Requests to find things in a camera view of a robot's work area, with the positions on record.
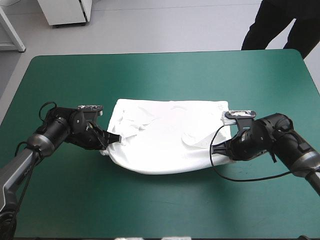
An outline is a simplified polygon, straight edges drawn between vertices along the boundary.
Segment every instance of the wire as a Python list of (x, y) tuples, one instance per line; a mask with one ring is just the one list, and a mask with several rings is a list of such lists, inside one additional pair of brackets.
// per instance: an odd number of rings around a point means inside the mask
[[(27, 144), (27, 146), (29, 145), (29, 144), (28, 144), (27, 142), (25, 142), (25, 141), (20, 142), (20, 143), (17, 145), (17, 147), (16, 147), (14, 156), (17, 156), (18, 151), (19, 151), (19, 148), (20, 148), (20, 146), (21, 146), (22, 144)], [(29, 173), (28, 173), (28, 177), (27, 177), (27, 179), (26, 179), (26, 182), (25, 182), (25, 184), (24, 184), (22, 193), (21, 193), (21, 195), (20, 195), (19, 201), (18, 201), (18, 203), (17, 203), (17, 205), (16, 205), (16, 209), (15, 209), (14, 214), (13, 214), (13, 216), (12, 216), (10, 226), (9, 226), (9, 228), (8, 228), (8, 230), (7, 230), (7, 233), (6, 233), (6, 237), (9, 236), (11, 230), (12, 230), (13, 227), (14, 227), (14, 223), (17, 222), (17, 221), (16, 221), (16, 220), (17, 220), (17, 214), (18, 214), (18, 212), (19, 212), (19, 210), (20, 210), (20, 206), (21, 206), (22, 200), (24, 199), (24, 196), (25, 196), (25, 194), (26, 194), (26, 191), (27, 191), (27, 188), (28, 188), (28, 185), (29, 185), (29, 182), (30, 182), (32, 173), (33, 173), (33, 171), (34, 171), (34, 168), (35, 168), (35, 165), (36, 165), (36, 162), (37, 162), (37, 157), (35, 156), (36, 152), (38, 152), (40, 159), (42, 158), (42, 157), (41, 157), (40, 150), (39, 150), (39, 147), (33, 147), (32, 150), (33, 150), (32, 160), (31, 160), (31, 161), (32, 161), (32, 165), (31, 165), (30, 171), (29, 171)]]
[(210, 143), (210, 149), (209, 149), (209, 153), (210, 153), (210, 162), (211, 162), (211, 166), (213, 168), (213, 170), (215, 171), (216, 174), (218, 174), (219, 177), (223, 178), (223, 179), (226, 179), (226, 180), (229, 180), (229, 181), (232, 181), (232, 182), (257, 182), (257, 181), (263, 181), (263, 180), (270, 180), (270, 179), (276, 179), (276, 178), (280, 178), (280, 177), (283, 177), (283, 176), (286, 176), (286, 175), (289, 175), (289, 174), (292, 174), (292, 173), (295, 173), (295, 172), (300, 172), (300, 171), (314, 171), (313, 168), (303, 168), (303, 169), (297, 169), (297, 170), (294, 170), (294, 171), (286, 171), (284, 173), (281, 173), (281, 174), (277, 174), (277, 175), (272, 175), (272, 176), (266, 176), (266, 177), (260, 177), (260, 178), (249, 178), (249, 179), (234, 179), (234, 178), (230, 178), (230, 177), (227, 177), (227, 176), (224, 176), (222, 175), (216, 168), (216, 166), (214, 165), (214, 162), (212, 160), (212, 154), (216, 154), (215, 152), (212, 153), (212, 144), (218, 134), (218, 132), (224, 127), (221, 126), (219, 127), (219, 129), (215, 132), (212, 140), (211, 140), (211, 143)]
[(12, 6), (12, 5), (15, 5), (15, 4), (19, 3), (20, 1), (21, 1), (21, 0), (18, 0), (18, 1), (16, 1), (16, 2), (14, 2), (14, 3), (9, 4), (9, 5), (0, 4), (0, 6), (1, 6), (1, 7), (9, 7), (9, 6)]
[(42, 111), (42, 109), (43, 109), (45, 106), (47, 106), (47, 105), (49, 105), (49, 104), (54, 104), (54, 107), (51, 108), (50, 110), (52, 110), (52, 109), (54, 109), (54, 108), (57, 107), (57, 104), (56, 104), (54, 101), (47, 101), (45, 104), (43, 104), (43, 105), (40, 107), (40, 110), (39, 110), (39, 119), (40, 119), (43, 123), (45, 123), (45, 120), (41, 117), (41, 111)]

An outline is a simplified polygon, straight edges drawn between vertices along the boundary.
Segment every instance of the person's leg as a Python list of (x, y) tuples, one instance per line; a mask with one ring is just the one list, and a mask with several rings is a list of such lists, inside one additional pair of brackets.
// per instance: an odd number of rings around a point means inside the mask
[(265, 49), (293, 20), (286, 12), (263, 0), (255, 22), (246, 34), (241, 50)]
[(296, 49), (304, 59), (320, 41), (320, 19), (297, 19), (284, 49)]

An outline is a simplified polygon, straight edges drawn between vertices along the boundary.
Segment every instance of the person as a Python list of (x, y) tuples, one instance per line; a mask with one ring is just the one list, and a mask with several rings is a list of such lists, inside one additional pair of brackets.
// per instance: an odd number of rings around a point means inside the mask
[(320, 41), (320, 0), (263, 0), (241, 50), (265, 49), (293, 19), (284, 49), (304, 59)]

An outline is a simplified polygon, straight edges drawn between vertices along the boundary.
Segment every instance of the white towel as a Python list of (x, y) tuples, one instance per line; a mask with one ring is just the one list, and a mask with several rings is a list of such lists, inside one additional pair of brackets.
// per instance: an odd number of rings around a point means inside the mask
[[(175, 174), (211, 166), (210, 142), (223, 125), (226, 101), (149, 101), (119, 99), (107, 131), (121, 136), (102, 155), (118, 165), (142, 174)], [(214, 144), (231, 138), (222, 128)], [(215, 165), (231, 163), (212, 155)]]

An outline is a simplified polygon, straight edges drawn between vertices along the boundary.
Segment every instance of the gray floor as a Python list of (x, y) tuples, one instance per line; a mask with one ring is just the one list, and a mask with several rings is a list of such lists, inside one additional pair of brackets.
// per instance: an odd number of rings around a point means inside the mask
[[(88, 25), (58, 29), (48, 25), (36, 0), (4, 7), (26, 51), (0, 52), (0, 122), (35, 56), (239, 50), (260, 2), (93, 0)], [(282, 48), (289, 29), (268, 48)], [(305, 59), (318, 90), (319, 56), (317, 46)]]

